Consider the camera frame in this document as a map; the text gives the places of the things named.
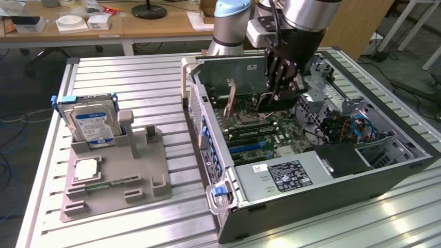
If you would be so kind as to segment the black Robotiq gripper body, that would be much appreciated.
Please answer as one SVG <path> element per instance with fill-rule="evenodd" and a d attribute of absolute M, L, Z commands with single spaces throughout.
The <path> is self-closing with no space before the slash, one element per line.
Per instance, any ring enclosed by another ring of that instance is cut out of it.
<path fill-rule="evenodd" d="M 298 69 L 304 73 L 307 64 L 314 57 L 319 45 L 324 39 L 327 30 L 318 32 L 302 29 L 283 29 L 280 31 L 280 43 L 275 49 L 278 57 L 296 64 Z"/>

